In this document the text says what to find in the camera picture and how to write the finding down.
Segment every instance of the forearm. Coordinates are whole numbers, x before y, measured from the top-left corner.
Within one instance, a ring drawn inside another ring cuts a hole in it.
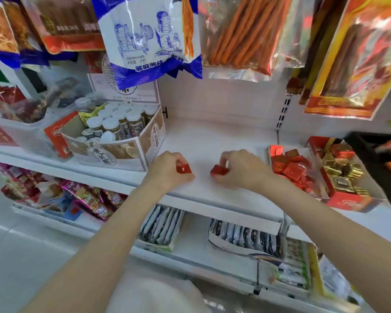
[[[141,224],[159,199],[159,195],[144,187],[133,190],[101,230],[54,274],[23,312],[104,312]]]
[[[265,182],[258,192],[302,228],[374,310],[391,312],[391,242],[315,200],[285,178]]]

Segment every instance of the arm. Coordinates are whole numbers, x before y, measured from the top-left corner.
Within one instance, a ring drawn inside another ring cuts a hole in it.
[[[378,313],[391,312],[391,242],[274,174],[246,150],[224,152],[229,173],[212,176],[227,187],[261,194],[286,212]]]
[[[105,312],[125,259],[152,206],[165,193],[195,178],[191,173],[177,173],[177,162],[187,163],[179,153],[164,152],[157,157],[142,184],[22,312]]]

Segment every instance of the hand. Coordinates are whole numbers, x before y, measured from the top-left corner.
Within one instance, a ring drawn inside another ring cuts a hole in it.
[[[156,191],[164,196],[176,187],[192,182],[196,177],[192,173],[178,173],[177,166],[188,162],[180,153],[164,152],[155,158],[142,181],[148,191]]]
[[[222,153],[219,166],[226,167],[227,162],[229,172],[226,175],[211,175],[214,181],[227,188],[243,188],[258,193],[267,179],[275,178],[261,158],[245,149]]]

